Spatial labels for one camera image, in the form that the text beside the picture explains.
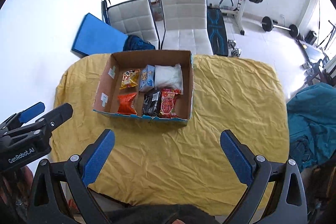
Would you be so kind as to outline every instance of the teal cloth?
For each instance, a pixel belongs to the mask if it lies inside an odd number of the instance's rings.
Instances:
[[[321,165],[336,149],[336,89],[318,83],[287,103],[290,148],[300,171]]]

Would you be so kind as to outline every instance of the white package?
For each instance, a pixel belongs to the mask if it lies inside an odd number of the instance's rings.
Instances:
[[[177,89],[183,94],[183,78],[180,64],[172,66],[155,65],[154,86],[158,89]]]

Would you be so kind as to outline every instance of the cardboard box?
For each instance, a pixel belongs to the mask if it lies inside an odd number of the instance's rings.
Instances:
[[[183,95],[178,95],[175,112],[178,118],[166,119],[142,115],[144,93],[139,92],[138,85],[133,88],[120,90],[123,73],[130,69],[144,69],[146,65],[175,66],[181,64],[183,75]],[[137,115],[118,114],[118,95],[137,92],[134,108]],[[116,52],[111,54],[100,82],[94,100],[93,110],[109,117],[127,117],[151,119],[154,121],[179,121],[186,123],[191,116],[193,97],[193,66],[190,51],[146,50]]]

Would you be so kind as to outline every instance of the black snack package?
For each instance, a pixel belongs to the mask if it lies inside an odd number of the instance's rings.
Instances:
[[[158,117],[161,106],[161,91],[151,90],[144,95],[142,114],[150,117]]]

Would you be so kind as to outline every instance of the red snack package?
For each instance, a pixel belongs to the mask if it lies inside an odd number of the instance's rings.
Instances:
[[[135,111],[133,106],[133,101],[136,95],[137,95],[136,92],[130,94],[118,95],[120,105],[117,113],[124,115],[131,115],[131,114],[136,115],[137,112]]]
[[[161,90],[161,118],[177,118],[174,110],[177,94],[181,94],[181,90],[162,89]]]

